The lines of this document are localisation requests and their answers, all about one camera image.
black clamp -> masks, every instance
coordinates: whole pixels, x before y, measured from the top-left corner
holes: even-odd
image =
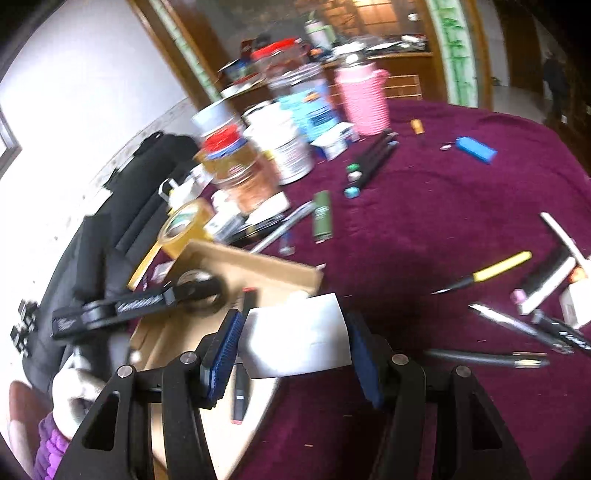
[[[37,327],[35,320],[37,319],[38,309],[39,305],[37,305],[36,301],[21,300],[21,304],[18,306],[18,313],[21,316],[21,320],[10,331],[12,344],[16,347],[18,353],[22,353],[24,356],[29,356],[30,354],[27,348],[28,336]]]

tape roll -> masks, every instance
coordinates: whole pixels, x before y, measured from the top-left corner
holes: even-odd
[[[158,234],[158,244],[170,257],[177,259],[190,240],[212,240],[203,230],[212,217],[213,210],[205,200],[187,202],[166,220]]]

cardboard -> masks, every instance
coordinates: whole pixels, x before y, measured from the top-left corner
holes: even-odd
[[[186,351],[194,350],[204,335],[217,331],[228,308],[244,287],[259,290],[258,306],[283,303],[295,291],[315,295],[322,273],[314,267],[250,254],[246,250],[210,242],[191,241],[172,266],[167,278],[179,278],[187,270],[201,268],[221,275],[228,286],[229,302],[214,315],[198,317],[179,307],[171,313],[143,318],[131,338],[131,347],[141,354],[138,370],[163,367]],[[253,380],[251,400],[241,425],[231,422],[234,373],[226,394],[213,410],[200,410],[209,453],[217,478],[228,478],[250,444],[278,387],[279,379]],[[166,466],[160,405],[152,406],[152,450],[154,458]]]

person's hand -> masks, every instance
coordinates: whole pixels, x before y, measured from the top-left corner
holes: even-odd
[[[68,360],[53,379],[53,419],[68,439],[72,439],[84,420],[84,400],[94,402],[105,382],[86,370],[73,368]]]

red lid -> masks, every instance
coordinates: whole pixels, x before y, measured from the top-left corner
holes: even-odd
[[[257,61],[263,57],[273,55],[277,50],[293,47],[296,44],[296,40],[296,38],[284,38],[283,40],[276,41],[267,47],[259,48],[251,53],[251,59]]]
[[[212,133],[203,142],[203,148],[209,153],[217,152],[223,148],[229,147],[234,142],[240,140],[238,127],[234,124],[222,127],[220,130]]]

